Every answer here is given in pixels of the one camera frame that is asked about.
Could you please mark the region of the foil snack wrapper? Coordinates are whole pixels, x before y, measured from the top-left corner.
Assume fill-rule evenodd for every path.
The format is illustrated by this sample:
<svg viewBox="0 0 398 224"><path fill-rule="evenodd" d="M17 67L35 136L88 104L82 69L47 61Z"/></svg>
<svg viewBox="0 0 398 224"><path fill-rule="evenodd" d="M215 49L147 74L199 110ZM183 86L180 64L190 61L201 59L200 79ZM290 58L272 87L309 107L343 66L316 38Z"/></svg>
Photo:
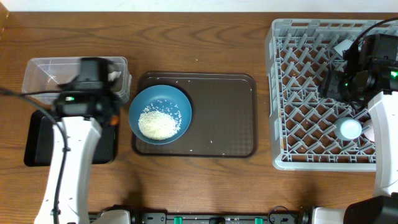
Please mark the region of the foil snack wrapper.
<svg viewBox="0 0 398 224"><path fill-rule="evenodd" d="M121 72L119 71L113 71L108 74L108 81L109 82L115 82L121 75Z"/></svg>

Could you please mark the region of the light blue bowl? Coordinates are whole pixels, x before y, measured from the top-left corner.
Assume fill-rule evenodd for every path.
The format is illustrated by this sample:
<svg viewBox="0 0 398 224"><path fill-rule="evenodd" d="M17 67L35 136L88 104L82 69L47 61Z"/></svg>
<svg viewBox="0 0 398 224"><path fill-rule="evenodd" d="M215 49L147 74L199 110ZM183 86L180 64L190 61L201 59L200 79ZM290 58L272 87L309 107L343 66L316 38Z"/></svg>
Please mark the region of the light blue bowl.
<svg viewBox="0 0 398 224"><path fill-rule="evenodd" d="M341 41L339 44L334 46L334 51L340 56L342 57L343 54L350 49L350 47L352 46L353 41L349 40L349 39L345 39L343 41Z"/></svg>

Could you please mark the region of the pink plastic cup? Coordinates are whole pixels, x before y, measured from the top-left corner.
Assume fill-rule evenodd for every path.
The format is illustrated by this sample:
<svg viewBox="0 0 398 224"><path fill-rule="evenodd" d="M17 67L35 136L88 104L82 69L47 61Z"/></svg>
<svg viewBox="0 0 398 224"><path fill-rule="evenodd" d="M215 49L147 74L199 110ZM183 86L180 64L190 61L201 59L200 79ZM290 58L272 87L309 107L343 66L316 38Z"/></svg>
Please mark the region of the pink plastic cup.
<svg viewBox="0 0 398 224"><path fill-rule="evenodd" d="M371 119L367 120L363 125L363 135L371 142L375 141L374 127Z"/></svg>

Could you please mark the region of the dark blue plate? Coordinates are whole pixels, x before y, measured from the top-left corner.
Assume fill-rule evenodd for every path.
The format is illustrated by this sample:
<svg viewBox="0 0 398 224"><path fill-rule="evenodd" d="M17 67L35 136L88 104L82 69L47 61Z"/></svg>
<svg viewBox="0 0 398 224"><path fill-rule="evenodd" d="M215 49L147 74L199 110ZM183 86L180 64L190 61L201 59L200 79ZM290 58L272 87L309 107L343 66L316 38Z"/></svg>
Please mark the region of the dark blue plate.
<svg viewBox="0 0 398 224"><path fill-rule="evenodd" d="M157 101L167 101L171 102L174 105L178 106L178 109L182 115L182 125L180 131L173 137L156 141L153 139L149 139L145 137L138 127L139 116L142 113L142 110L145 106L150 103L155 104L156 106L160 105ZM180 91L178 88L169 85L155 85L149 88L142 90L132 101L129 107L129 125L133 131L133 133L142 141L155 144L162 145L173 142L183 136L192 120L192 106L187 98L186 94Z"/></svg>

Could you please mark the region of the pile of white rice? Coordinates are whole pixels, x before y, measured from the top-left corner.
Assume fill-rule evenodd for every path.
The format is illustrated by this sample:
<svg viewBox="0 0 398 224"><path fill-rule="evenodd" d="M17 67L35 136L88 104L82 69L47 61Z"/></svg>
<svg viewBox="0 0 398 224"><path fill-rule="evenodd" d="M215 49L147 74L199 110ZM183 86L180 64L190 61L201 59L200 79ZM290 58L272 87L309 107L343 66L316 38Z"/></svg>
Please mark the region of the pile of white rice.
<svg viewBox="0 0 398 224"><path fill-rule="evenodd" d="M145 106L139 116L138 127L141 133L156 141L175 136L181 129L182 115L177 105L167 101L157 101Z"/></svg>

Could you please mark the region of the light blue plastic cup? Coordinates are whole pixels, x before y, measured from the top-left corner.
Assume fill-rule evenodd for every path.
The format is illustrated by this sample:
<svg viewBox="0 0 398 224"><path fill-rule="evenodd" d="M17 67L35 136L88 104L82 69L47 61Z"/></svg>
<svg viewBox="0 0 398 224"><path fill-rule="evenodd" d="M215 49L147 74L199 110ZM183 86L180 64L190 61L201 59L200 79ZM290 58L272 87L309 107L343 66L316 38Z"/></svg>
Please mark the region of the light blue plastic cup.
<svg viewBox="0 0 398 224"><path fill-rule="evenodd" d="M333 131L335 136L343 141L354 140L362 133L360 122L350 117L339 118L334 122L334 125L336 126Z"/></svg>

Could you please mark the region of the orange carrot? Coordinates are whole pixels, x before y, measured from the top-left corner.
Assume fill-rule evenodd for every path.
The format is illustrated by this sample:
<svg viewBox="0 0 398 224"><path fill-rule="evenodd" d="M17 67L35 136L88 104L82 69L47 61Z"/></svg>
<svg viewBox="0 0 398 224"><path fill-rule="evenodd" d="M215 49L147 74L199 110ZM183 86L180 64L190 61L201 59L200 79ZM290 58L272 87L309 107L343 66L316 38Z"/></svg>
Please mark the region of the orange carrot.
<svg viewBox="0 0 398 224"><path fill-rule="evenodd" d="M118 115L112 115L112 117L109 120L109 124L111 126L115 126L115 125L119 124L119 116Z"/></svg>

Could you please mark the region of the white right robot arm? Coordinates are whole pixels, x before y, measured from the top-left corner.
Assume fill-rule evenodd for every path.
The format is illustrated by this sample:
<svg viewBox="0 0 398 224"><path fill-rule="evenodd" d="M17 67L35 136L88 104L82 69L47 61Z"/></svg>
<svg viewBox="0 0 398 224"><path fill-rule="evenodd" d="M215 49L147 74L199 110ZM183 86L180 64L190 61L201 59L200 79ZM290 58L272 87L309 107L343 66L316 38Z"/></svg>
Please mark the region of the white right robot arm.
<svg viewBox="0 0 398 224"><path fill-rule="evenodd" d="M373 197L346 209L317 207L312 223L397 223L397 66L394 62L357 66L349 73L330 72L321 96L367 107L373 123L376 181Z"/></svg>

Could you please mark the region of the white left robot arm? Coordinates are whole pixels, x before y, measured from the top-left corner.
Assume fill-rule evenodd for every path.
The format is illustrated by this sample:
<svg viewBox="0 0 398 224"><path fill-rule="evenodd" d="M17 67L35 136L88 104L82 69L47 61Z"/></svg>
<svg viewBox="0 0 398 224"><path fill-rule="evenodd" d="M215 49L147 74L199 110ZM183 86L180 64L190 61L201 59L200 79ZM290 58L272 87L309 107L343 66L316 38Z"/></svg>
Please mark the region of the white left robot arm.
<svg viewBox="0 0 398 224"><path fill-rule="evenodd" d="M118 123L112 91L63 91L51 112L53 153L45 196L35 223L89 223L88 184L103 128Z"/></svg>

